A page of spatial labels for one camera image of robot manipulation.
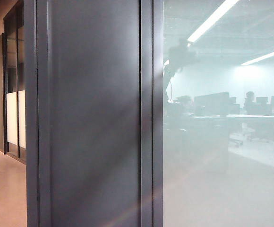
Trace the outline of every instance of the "glass door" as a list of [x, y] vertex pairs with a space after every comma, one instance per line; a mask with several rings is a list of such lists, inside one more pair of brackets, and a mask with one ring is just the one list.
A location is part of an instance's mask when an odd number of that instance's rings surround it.
[[4, 18], [6, 46], [7, 150], [26, 160], [26, 117], [24, 77], [23, 4], [17, 4]]
[[274, 226], [274, 0], [165, 0], [164, 227]]

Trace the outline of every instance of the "beige floor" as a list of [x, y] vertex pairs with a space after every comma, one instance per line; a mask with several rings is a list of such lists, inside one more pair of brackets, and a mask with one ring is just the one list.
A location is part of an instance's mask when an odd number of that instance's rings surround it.
[[26, 227], [26, 166], [0, 152], [0, 227]]

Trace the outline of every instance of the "fluorescent light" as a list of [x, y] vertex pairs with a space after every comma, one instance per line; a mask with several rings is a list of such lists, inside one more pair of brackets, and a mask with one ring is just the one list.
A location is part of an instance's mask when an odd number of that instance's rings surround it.
[[247, 62], [243, 63], [242, 65], [243, 65], [243, 66], [250, 65], [250, 64], [256, 63], [256, 62], [258, 62], [258, 61], [261, 61], [261, 60], [264, 60], [264, 59], [266, 59], [266, 58], [270, 58], [270, 57], [273, 57], [273, 56], [274, 56], [274, 52], [269, 53], [269, 54], [266, 54], [266, 55], [264, 55], [264, 56], [262, 56], [262, 57], [255, 58], [255, 59], [253, 59], [253, 60], [247, 61]]
[[222, 5], [188, 38], [189, 42], [194, 43], [211, 26], [213, 26], [223, 15], [230, 10], [239, 0], [226, 0]]

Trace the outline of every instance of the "person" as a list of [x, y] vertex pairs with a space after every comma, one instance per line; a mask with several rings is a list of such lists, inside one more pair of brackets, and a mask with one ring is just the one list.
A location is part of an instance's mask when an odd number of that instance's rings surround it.
[[256, 115], [256, 103], [255, 101], [255, 93], [249, 91], [246, 93], [244, 109], [248, 115]]

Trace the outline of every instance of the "glass wall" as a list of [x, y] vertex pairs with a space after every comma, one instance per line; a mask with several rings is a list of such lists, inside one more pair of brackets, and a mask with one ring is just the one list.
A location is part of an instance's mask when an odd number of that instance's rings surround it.
[[165, 0], [165, 227], [274, 227], [274, 0]]

